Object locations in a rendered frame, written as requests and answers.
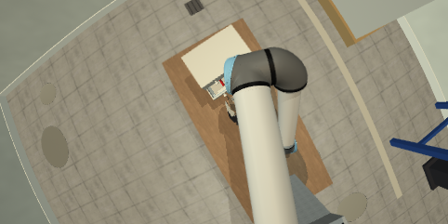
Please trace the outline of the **grey chest of drawers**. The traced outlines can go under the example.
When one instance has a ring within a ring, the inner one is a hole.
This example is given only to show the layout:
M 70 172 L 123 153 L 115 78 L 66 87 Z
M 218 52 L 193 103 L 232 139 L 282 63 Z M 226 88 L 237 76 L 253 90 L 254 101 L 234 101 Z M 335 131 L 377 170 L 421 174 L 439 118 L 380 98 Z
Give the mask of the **grey chest of drawers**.
M 199 86 L 206 90 L 204 86 L 224 73 L 226 59 L 249 52 L 249 47 L 230 25 L 181 58 Z

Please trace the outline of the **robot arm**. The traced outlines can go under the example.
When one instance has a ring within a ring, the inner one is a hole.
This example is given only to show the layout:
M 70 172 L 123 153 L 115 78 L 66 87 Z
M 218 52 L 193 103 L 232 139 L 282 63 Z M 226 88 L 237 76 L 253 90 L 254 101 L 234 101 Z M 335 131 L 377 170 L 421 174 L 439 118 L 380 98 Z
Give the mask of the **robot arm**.
M 285 155 L 297 150 L 306 67 L 292 52 L 268 47 L 228 58 L 224 81 L 235 103 L 254 224 L 298 224 Z M 270 86 L 277 89 L 278 120 Z

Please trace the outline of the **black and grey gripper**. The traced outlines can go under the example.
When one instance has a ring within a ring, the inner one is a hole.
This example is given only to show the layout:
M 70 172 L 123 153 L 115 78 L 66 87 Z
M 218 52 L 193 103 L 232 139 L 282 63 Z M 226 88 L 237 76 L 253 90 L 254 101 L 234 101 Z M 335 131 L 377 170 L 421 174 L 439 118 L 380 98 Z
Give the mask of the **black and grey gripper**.
M 227 111 L 228 111 L 228 114 L 229 114 L 230 119 L 231 119 L 234 123 L 236 122 L 236 125 L 238 125 L 238 120 L 237 120 L 237 117 L 236 117 L 236 115 L 235 115 L 235 112 L 231 110 L 231 107 L 229 107 L 227 101 L 225 101 L 225 103 L 226 103 L 226 107 L 227 107 Z M 235 117 L 234 117 L 234 116 L 235 116 Z

